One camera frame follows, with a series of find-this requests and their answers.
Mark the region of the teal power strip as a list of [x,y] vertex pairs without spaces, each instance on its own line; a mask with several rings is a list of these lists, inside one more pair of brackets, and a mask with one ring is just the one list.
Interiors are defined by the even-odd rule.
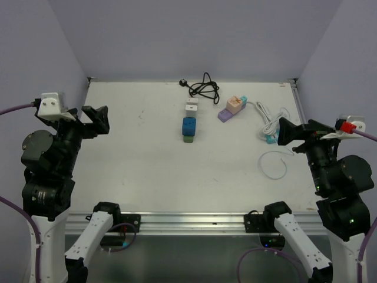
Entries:
[[279,137],[279,135],[277,133],[275,133],[273,135],[265,135],[266,143],[267,144],[275,144],[275,143],[277,143],[278,137]]

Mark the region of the blue cube socket adapter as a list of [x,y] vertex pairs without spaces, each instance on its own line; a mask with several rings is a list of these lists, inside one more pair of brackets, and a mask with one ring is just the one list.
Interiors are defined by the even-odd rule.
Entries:
[[185,117],[182,123],[182,135],[183,136],[195,136],[196,133],[196,118]]

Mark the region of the green power strip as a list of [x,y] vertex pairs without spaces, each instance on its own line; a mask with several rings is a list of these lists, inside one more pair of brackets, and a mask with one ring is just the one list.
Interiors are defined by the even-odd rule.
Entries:
[[192,143],[192,142],[194,142],[194,136],[183,135],[183,142],[184,143]]

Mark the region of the white USB charger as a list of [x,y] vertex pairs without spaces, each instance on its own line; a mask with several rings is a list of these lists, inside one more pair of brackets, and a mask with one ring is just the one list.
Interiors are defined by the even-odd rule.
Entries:
[[185,111],[186,117],[188,118],[196,118],[198,106],[194,104],[186,104]]

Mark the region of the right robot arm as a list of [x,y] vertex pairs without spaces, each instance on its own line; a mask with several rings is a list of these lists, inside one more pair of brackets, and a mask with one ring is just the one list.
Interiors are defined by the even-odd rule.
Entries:
[[323,256],[304,233],[284,202],[265,206],[262,224],[282,234],[299,257],[309,282],[367,282],[366,246],[376,229],[360,193],[373,189],[369,163],[356,155],[338,159],[344,139],[367,137],[363,117],[341,116],[330,127],[315,120],[295,125],[279,120],[278,145],[301,140],[295,153],[304,153],[316,189],[318,214],[325,227],[332,257]]

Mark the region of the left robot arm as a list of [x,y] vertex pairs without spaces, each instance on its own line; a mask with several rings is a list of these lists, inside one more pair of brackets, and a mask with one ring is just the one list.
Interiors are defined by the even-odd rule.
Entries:
[[90,222],[76,243],[65,250],[65,226],[71,206],[75,182],[75,163],[85,139],[110,132],[108,107],[82,107],[90,119],[83,123],[73,108],[65,112],[54,110],[35,116],[55,129],[31,133],[23,141],[21,162],[25,166],[25,186],[22,190],[23,210],[32,219],[30,229],[37,245],[33,255],[31,282],[86,282],[90,260],[106,232],[121,228],[123,218],[116,203],[100,202],[91,214]]

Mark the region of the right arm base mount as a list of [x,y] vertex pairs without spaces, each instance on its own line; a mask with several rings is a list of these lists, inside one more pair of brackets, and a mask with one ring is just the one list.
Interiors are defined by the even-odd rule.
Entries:
[[246,233],[278,233],[273,225],[268,224],[266,218],[257,210],[251,210],[243,216]]

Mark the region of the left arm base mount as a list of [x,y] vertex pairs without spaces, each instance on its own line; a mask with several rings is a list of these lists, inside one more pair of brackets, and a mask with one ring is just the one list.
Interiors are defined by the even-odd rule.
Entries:
[[121,235],[126,235],[126,233],[134,233],[137,232],[139,233],[140,230],[140,225],[141,225],[141,215],[140,214],[135,214],[135,213],[126,213],[126,214],[121,214],[120,219],[116,221],[116,224],[119,223],[128,223],[130,225],[133,225],[132,227],[129,226],[122,226],[116,229],[113,229],[112,231],[119,233]]

